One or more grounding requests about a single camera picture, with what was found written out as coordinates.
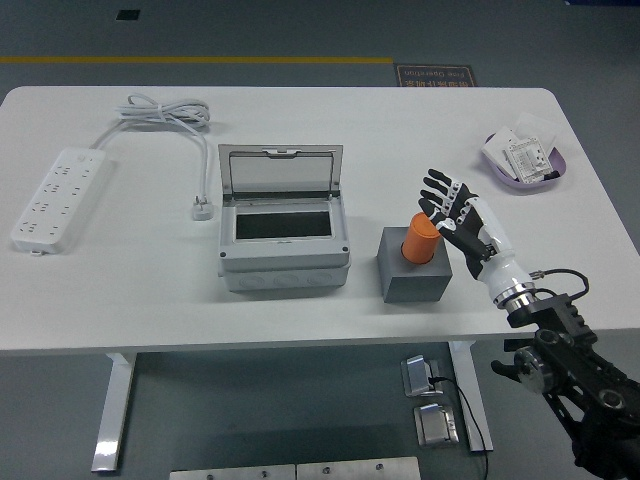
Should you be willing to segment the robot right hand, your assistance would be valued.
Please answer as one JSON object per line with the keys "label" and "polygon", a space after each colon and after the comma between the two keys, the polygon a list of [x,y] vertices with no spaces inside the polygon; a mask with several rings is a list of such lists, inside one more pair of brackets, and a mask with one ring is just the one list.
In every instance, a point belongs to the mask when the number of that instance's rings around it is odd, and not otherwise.
{"label": "robot right hand", "polygon": [[435,169],[428,171],[423,183],[419,206],[441,236],[463,253],[471,276],[488,287],[492,301],[532,282],[485,200],[465,183]]}

